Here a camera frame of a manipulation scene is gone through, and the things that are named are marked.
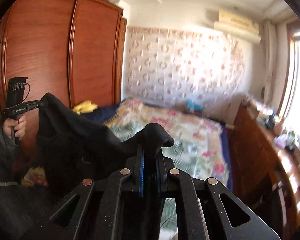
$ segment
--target sleeve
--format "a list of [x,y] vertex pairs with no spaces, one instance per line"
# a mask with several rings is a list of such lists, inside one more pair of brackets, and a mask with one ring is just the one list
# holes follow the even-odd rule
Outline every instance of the sleeve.
[[0,130],[0,181],[12,181],[12,166],[16,144]]

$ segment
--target yellow cloth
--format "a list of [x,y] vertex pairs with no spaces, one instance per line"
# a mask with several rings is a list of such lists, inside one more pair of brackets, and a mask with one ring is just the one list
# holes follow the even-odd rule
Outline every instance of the yellow cloth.
[[33,187],[35,184],[43,185],[48,187],[46,174],[44,168],[30,168],[27,174],[21,180],[21,185],[24,187]]
[[93,110],[97,109],[98,105],[93,104],[90,100],[86,100],[81,104],[76,105],[73,111],[77,114],[91,113]]

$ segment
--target wooden desk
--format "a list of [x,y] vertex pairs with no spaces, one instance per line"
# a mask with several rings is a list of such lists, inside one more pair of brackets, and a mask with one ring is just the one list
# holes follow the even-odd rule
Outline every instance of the wooden desk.
[[[269,187],[282,183],[287,217],[283,239],[289,239],[300,225],[299,165],[293,155],[273,144],[272,131],[259,125],[243,106],[239,107],[234,127],[230,140],[234,193],[249,206],[271,190]],[[261,187],[265,178],[269,183]]]

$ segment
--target window frame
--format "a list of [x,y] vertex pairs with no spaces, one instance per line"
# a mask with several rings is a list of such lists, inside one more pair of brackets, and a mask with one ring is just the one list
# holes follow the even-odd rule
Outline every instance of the window frame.
[[294,34],[300,32],[300,20],[296,20],[290,24],[287,24],[287,36],[288,36],[288,62],[287,62],[287,73],[281,101],[278,107],[277,115],[286,118],[289,116],[291,103],[295,95],[295,88],[298,78],[298,44],[296,41],[300,41],[300,36],[294,37]]

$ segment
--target patterned wallpaper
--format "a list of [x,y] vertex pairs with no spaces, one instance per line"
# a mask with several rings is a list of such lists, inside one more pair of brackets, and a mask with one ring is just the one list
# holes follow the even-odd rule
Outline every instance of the patterned wallpaper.
[[175,107],[193,100],[204,115],[226,119],[244,73],[242,50],[227,35],[129,27],[123,93]]

